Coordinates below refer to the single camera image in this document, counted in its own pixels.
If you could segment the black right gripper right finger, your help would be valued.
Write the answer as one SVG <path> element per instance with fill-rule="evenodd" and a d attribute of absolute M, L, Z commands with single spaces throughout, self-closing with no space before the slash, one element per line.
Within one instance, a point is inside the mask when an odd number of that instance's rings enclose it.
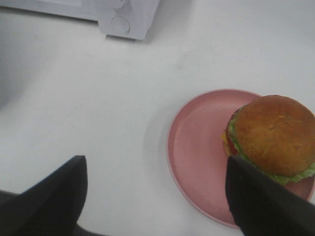
<path fill-rule="evenodd" d="M 228 158 L 225 194 L 233 219 L 246 236 L 315 234 L 315 206 L 239 156 Z"/>

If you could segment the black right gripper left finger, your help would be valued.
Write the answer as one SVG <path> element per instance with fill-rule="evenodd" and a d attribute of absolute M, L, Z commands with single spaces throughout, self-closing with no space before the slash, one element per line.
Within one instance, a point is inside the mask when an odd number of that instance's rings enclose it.
<path fill-rule="evenodd" d="M 0 206 L 2 236 L 71 236 L 85 204 L 87 162 L 75 156 Z"/>

